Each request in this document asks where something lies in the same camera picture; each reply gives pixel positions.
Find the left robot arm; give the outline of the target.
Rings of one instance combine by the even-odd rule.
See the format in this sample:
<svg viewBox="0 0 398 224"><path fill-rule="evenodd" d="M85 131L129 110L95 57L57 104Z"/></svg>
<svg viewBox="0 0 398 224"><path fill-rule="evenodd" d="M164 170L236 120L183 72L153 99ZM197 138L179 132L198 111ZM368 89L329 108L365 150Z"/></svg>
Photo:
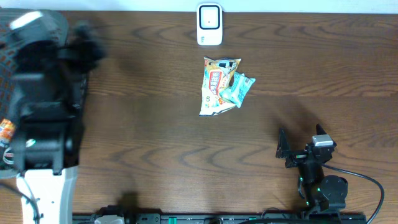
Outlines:
<svg viewBox="0 0 398 224"><path fill-rule="evenodd" d="M71 223L88 80L105 49L56 11L2 9L14 84L6 118L24 223Z"/></svg>

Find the large orange white snack bag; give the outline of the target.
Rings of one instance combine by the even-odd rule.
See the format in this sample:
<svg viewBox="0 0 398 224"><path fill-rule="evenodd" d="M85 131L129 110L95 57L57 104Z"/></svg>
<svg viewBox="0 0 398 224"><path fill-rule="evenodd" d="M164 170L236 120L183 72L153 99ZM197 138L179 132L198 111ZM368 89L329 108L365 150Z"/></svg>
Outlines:
<svg viewBox="0 0 398 224"><path fill-rule="evenodd" d="M204 57L204 76L201 86L200 116L215 116L236 105L221 96L221 92L229 87L229 83L241 62L240 58L222 58L213 60Z"/></svg>

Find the orange red snack packet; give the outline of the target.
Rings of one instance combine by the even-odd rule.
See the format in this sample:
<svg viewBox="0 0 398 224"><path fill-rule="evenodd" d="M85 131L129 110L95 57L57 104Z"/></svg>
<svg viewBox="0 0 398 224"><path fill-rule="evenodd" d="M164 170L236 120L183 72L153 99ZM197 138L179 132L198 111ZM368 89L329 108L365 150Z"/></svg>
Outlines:
<svg viewBox="0 0 398 224"><path fill-rule="evenodd" d="M0 145L1 147L7 147L10 143L16 127L15 125L9 121L8 119L3 119L0 125Z"/></svg>

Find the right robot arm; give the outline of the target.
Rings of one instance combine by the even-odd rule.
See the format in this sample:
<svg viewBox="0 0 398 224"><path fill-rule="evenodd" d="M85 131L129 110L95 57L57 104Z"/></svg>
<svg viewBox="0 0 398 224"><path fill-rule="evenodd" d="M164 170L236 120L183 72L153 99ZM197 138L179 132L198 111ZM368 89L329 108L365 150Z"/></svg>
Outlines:
<svg viewBox="0 0 398 224"><path fill-rule="evenodd" d="M335 147L336 142L319 124L316 125L316 135L302 150L292 150L285 131L279 129L275 156L285 159L286 168L298 169L297 190L308 206L301 212L302 218L337 216L346 207L347 180L337 175L325 175L323 171L323 165L332 159Z"/></svg>

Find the green snack packet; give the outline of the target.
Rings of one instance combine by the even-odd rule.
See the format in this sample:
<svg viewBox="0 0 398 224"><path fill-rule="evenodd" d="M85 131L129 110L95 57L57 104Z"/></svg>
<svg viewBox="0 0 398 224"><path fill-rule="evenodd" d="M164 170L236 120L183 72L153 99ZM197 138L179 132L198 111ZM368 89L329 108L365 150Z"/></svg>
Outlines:
<svg viewBox="0 0 398 224"><path fill-rule="evenodd" d="M242 106L244 98L252 85L256 82L255 78L249 78L244 73L235 72L233 84L221 92L221 97L234 103L238 108Z"/></svg>

